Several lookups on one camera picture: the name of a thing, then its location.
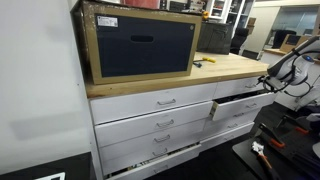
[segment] black chair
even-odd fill
[[[272,49],[279,49],[282,45],[282,42],[286,38],[288,34],[294,34],[296,35],[297,33],[295,31],[291,30],[278,30],[276,31],[276,34],[274,35],[273,39],[273,46],[271,47]]]
[[[249,29],[237,28],[231,41],[230,52],[233,54],[239,54],[240,47],[246,41],[249,35]]]

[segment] gray floor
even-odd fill
[[[232,146],[252,137],[260,122],[268,127],[275,126],[285,113],[290,111],[277,103],[266,106],[255,119],[255,126],[250,133],[204,151],[199,157],[150,177],[148,180],[254,180],[256,177],[233,154]]]

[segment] white drawer cabinet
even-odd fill
[[[253,125],[254,125],[254,123],[252,122],[252,123],[246,124],[244,126],[238,127],[236,129],[233,129],[231,131],[217,134],[211,138],[200,141],[201,151],[210,149],[210,148],[215,147],[219,144],[222,144],[222,143],[227,142],[229,140],[232,140],[236,137],[239,137],[243,134],[246,134],[246,133],[250,132]]]
[[[110,178],[110,180],[141,180],[199,156],[201,145],[190,147],[144,166]]]
[[[253,77],[219,82],[213,99],[261,90],[263,87],[261,83],[257,85],[258,78]]]
[[[210,101],[217,84],[202,84],[175,89],[90,100],[96,125],[132,116]]]
[[[221,119],[220,121],[212,121],[209,117],[206,119],[206,123],[201,134],[201,139],[209,138],[213,135],[220,134],[222,132],[230,131],[241,127],[245,124],[251,123],[256,118],[260,109],[255,109],[249,112],[234,115],[229,118]]]
[[[103,147],[206,118],[212,104],[208,101],[96,126],[98,145]]]
[[[221,104],[214,102],[212,108],[212,120],[218,121],[223,118],[241,115],[244,112],[259,109],[263,106],[272,104],[275,98],[276,94],[266,93]]]
[[[100,149],[104,173],[156,158],[200,141],[205,119],[148,134]]]

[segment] metal drawer pull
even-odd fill
[[[246,87],[246,88],[255,88],[255,87],[257,87],[257,85],[252,84],[252,85],[249,85],[249,86],[248,86],[248,85],[246,85],[245,87]]]
[[[254,108],[254,107],[256,107],[256,106],[257,106],[256,103],[253,103],[253,104],[251,104],[251,105],[246,105],[247,108]]]
[[[160,168],[160,170],[153,170],[155,174],[158,174],[159,172],[162,172],[164,170],[167,170],[169,169],[169,166],[168,165],[165,165],[163,167]]]
[[[234,138],[234,135],[231,135],[230,137],[224,138],[224,140],[228,141],[228,140],[233,139],[233,138]]]
[[[162,141],[165,141],[165,140],[168,140],[168,139],[170,139],[170,135],[169,134],[164,138],[160,138],[160,139],[154,138],[154,141],[159,143],[159,142],[162,142]]]
[[[156,153],[152,152],[152,154],[153,154],[154,156],[162,156],[162,155],[167,154],[167,152],[168,152],[168,149],[167,149],[167,148],[165,148],[165,149],[164,149],[164,151],[163,151],[163,153],[156,154]]]
[[[244,115],[244,113],[240,113],[240,114],[234,115],[233,117],[240,117],[240,116],[243,116],[243,115]]]
[[[173,124],[174,123],[174,120],[173,119],[171,119],[171,121],[169,121],[169,122],[165,122],[165,123],[157,123],[157,126],[158,127],[167,127],[167,126],[169,126],[169,125],[171,125],[171,124]]]
[[[236,123],[234,125],[228,126],[228,128],[234,128],[234,127],[237,127],[237,126],[238,126],[238,124]]]
[[[160,101],[158,101],[157,103],[158,103],[159,105],[173,104],[173,103],[176,103],[176,100],[175,100],[175,99],[172,99],[171,101],[167,101],[167,102],[160,102]]]

